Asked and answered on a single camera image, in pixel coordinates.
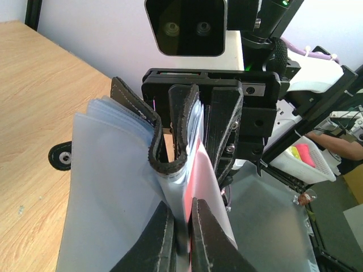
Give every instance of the person's arm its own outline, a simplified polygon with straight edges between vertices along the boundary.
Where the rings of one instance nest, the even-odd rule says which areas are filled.
[[[346,140],[325,134],[316,135],[314,132],[309,132],[306,136],[342,158],[348,160],[363,160],[363,146],[357,142],[349,143]]]

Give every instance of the white plastic basket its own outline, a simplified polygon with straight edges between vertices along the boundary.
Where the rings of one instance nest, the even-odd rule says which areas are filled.
[[[271,166],[290,174],[307,184],[314,184],[326,180],[335,181],[336,177],[325,161],[316,144],[303,136],[293,146],[299,143],[309,145],[309,154],[315,163],[315,168],[291,156],[287,151],[280,154],[271,162]]]

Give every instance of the light wood tabletop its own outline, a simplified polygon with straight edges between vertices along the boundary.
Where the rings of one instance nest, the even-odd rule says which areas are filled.
[[[48,152],[110,85],[24,24],[0,24],[0,271],[55,270],[70,172],[53,169]]]

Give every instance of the floor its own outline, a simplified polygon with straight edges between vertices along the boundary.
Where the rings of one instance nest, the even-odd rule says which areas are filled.
[[[358,205],[344,179],[321,182],[312,187],[318,194],[312,203],[327,252],[358,271],[363,271],[363,253],[343,214]]]

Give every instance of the person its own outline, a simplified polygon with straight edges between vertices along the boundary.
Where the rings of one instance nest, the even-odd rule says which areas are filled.
[[[313,131],[306,134],[306,136],[331,153],[341,157],[341,164],[338,165],[338,169],[342,175],[349,173],[363,164],[363,142],[356,141],[349,143],[344,139],[335,138],[326,134],[317,135]]]

